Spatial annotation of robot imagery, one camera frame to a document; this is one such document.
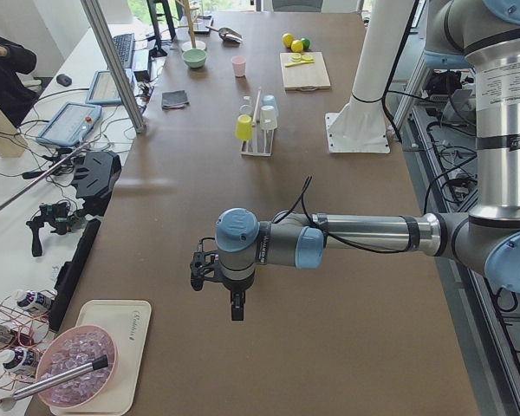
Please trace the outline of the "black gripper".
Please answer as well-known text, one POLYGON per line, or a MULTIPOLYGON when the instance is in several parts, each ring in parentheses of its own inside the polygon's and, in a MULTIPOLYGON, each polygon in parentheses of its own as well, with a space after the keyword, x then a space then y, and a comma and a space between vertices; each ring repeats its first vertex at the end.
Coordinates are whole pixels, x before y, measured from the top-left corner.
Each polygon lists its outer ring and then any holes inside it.
POLYGON ((254 279, 253 276, 240 280, 226 277, 223 279, 223 285, 231 293, 231 319, 235 322, 241 322, 244 319, 245 294, 246 290, 254 283, 254 279))

